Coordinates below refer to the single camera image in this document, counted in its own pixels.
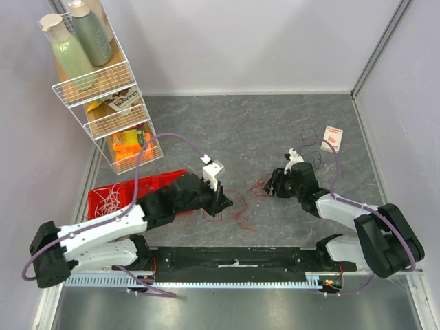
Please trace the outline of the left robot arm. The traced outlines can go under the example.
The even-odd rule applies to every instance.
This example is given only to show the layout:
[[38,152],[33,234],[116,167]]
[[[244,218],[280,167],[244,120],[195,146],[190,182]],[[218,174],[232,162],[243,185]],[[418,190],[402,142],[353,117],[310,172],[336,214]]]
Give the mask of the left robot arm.
[[52,221],[40,225],[25,267],[33,267],[32,279],[41,289],[83,271],[119,265],[145,270],[151,254],[141,233],[172,223],[181,213],[202,209],[215,216],[232,204],[220,182],[184,173],[111,214],[59,228]]

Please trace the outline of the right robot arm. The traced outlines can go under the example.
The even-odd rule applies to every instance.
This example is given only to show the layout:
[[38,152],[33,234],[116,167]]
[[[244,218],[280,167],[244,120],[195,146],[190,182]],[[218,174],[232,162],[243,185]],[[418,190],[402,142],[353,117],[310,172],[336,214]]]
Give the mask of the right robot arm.
[[422,244],[398,206],[370,206],[332,195],[319,187],[308,162],[296,163],[289,170],[275,168],[263,190],[272,197],[294,197],[305,212],[356,231],[356,239],[337,235],[315,253],[316,265],[322,270],[332,270],[340,261],[348,261],[388,278],[425,257]]

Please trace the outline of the red bin right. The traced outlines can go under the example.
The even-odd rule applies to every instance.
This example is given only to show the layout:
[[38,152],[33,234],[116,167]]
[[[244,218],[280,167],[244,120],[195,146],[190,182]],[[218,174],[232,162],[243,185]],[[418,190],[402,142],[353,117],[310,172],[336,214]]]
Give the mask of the red bin right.
[[188,170],[181,169],[159,175],[144,177],[142,182],[139,183],[138,197],[145,195],[146,193],[154,192],[162,186],[169,186],[175,179],[181,177],[183,174],[188,173]]

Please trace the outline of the red bin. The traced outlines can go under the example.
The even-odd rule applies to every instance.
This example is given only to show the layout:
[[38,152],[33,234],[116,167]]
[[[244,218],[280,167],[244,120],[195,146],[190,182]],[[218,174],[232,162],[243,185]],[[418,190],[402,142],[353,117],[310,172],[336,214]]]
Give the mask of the red bin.
[[88,193],[87,219],[92,220],[115,212],[131,203],[128,197],[128,182],[110,184],[90,190]]
[[142,182],[139,183],[138,197],[145,195],[146,193],[154,192],[162,186],[169,186],[175,179],[181,177],[183,174],[188,173],[188,170],[181,169],[159,175],[144,177]]

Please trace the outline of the small white card box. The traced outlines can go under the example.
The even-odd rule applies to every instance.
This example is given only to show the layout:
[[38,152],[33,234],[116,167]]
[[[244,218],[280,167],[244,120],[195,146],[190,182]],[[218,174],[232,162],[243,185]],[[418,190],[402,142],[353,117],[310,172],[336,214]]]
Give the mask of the small white card box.
[[324,131],[323,139],[328,141],[328,143],[330,143],[331,146],[329,146],[326,142],[321,142],[320,149],[322,151],[326,151],[329,153],[332,153],[332,149],[334,149],[336,153],[339,153],[342,142],[342,136],[343,136],[342,129],[337,129],[332,126],[327,126]]

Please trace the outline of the orange snack packs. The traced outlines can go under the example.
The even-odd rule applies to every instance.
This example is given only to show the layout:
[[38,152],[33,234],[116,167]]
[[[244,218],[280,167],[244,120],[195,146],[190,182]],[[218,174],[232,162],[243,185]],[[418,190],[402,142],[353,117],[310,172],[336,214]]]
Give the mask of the orange snack packs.
[[118,166],[135,161],[144,144],[152,137],[144,129],[129,129],[111,136],[115,162]]

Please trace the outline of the red bin left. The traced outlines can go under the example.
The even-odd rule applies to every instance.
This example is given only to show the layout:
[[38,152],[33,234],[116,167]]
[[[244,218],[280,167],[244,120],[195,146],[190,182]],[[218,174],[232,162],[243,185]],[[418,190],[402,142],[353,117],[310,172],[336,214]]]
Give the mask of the red bin left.
[[131,203],[128,197],[128,182],[110,184],[90,190],[88,193],[87,219],[92,220],[115,212]]

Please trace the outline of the chocolate cookie box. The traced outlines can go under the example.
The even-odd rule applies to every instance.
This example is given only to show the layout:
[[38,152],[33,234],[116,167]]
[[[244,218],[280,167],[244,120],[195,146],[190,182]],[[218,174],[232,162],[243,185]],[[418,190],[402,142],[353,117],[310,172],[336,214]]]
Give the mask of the chocolate cookie box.
[[132,86],[103,97],[102,102],[114,111],[119,112],[130,108],[134,102],[141,98],[141,96],[141,91],[136,86]]

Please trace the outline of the light green bottle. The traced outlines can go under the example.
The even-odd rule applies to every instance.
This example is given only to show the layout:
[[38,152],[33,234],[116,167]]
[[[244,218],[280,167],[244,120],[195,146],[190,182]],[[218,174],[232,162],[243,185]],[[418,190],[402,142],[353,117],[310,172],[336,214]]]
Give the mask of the light green bottle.
[[46,14],[40,20],[42,32],[49,39],[54,56],[68,79],[80,91],[90,89],[96,82],[94,67],[79,40],[68,30],[60,14]]

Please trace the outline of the dark green bottle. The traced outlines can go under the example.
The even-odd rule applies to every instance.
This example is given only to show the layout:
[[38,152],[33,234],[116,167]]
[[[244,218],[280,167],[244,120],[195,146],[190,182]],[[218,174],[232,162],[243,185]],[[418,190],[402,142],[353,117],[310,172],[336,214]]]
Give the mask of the dark green bottle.
[[107,64],[113,52],[98,17],[85,1],[69,1],[68,6],[74,31],[91,64]]

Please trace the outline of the beige bottle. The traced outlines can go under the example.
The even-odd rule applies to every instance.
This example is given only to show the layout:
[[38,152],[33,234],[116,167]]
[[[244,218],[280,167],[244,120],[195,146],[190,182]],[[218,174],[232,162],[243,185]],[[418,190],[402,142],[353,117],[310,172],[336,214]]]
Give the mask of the beige bottle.
[[113,30],[100,0],[86,0],[90,10],[98,17],[108,42],[113,40]]

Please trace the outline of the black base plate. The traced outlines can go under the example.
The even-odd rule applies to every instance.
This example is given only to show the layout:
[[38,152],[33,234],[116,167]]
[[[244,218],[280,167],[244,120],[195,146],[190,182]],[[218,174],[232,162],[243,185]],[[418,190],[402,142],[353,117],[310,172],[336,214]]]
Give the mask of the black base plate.
[[151,247],[130,268],[154,271],[157,281],[302,281],[307,272],[357,270],[300,247]]

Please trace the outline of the aluminium frame rail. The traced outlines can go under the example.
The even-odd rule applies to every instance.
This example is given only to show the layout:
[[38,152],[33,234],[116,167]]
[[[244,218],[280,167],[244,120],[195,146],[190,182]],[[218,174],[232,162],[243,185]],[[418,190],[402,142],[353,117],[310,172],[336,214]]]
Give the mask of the aluminium frame rail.
[[[397,275],[415,275],[418,273],[422,273],[423,269],[422,268],[416,268],[415,270],[409,272],[407,269],[403,270],[403,271],[398,271],[396,273],[393,274],[393,276],[397,276]],[[358,269],[357,271],[355,271],[356,275],[371,275],[373,273],[373,271],[371,269]]]

